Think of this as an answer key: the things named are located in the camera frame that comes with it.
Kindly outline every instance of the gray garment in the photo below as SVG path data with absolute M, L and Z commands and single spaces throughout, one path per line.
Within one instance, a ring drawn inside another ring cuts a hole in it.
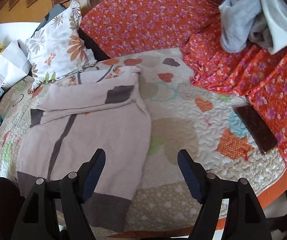
M 273 46 L 260 0 L 226 0 L 219 6 L 221 47 L 228 53 L 242 51 L 247 39 L 262 48 Z

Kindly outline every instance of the throw pillow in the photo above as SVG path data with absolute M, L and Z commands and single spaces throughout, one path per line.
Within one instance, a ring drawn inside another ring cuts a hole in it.
M 32 90 L 95 65 L 92 50 L 85 48 L 78 35 L 80 23 L 80 4 L 72 1 L 66 10 L 26 40 L 35 79 Z

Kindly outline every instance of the patchwork quilt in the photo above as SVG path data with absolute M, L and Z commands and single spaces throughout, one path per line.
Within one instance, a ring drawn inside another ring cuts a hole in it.
M 233 107 L 244 97 L 223 96 L 189 82 L 193 75 L 179 48 L 141 52 L 100 62 L 141 68 L 139 88 L 152 120 L 148 157 L 140 187 L 126 215 L 125 231 L 169 231 L 194 225 L 201 205 L 192 199 L 177 164 L 177 153 L 187 149 L 194 161 L 221 179 L 245 177 L 259 195 L 284 173 L 275 148 L 262 155 Z M 18 82 L 0 103 L 0 177 L 16 180 L 16 158 L 21 138 L 30 125 L 30 108 L 46 95 L 48 85 L 27 93 L 31 77 Z M 220 218 L 227 214 L 222 204 Z M 59 222 L 64 224 L 62 214 Z M 112 231 L 93 228 L 95 234 Z

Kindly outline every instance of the silver screw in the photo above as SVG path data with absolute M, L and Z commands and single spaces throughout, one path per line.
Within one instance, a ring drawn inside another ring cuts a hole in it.
M 248 183 L 248 180 L 246 180 L 245 178 L 241 178 L 240 182 L 244 185 L 246 185 Z
M 75 177 L 77 177 L 77 173 L 75 173 L 75 172 L 70 172 L 69 175 L 68 175 L 68 177 L 69 177 L 70 179 L 74 179 Z
M 207 173 L 207 177 L 208 177 L 209 179 L 214 179 L 214 178 L 216 177 L 216 175 L 213 174 L 212 172 L 208 172 L 208 173 Z
M 37 183 L 38 185 L 42 184 L 43 182 L 44 182 L 44 180 L 43 180 L 42 178 L 37 179 L 37 181 L 36 181 L 36 183 Z

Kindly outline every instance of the red floral fabric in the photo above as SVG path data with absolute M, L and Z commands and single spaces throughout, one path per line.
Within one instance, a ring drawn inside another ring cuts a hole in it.
M 275 55 L 250 43 L 229 54 L 220 45 L 221 22 L 191 35 L 181 47 L 194 70 L 191 83 L 219 94 L 247 95 L 278 140 L 287 166 L 287 47 Z
M 218 15 L 207 0 L 105 0 L 80 27 L 107 55 L 117 57 L 179 47 Z

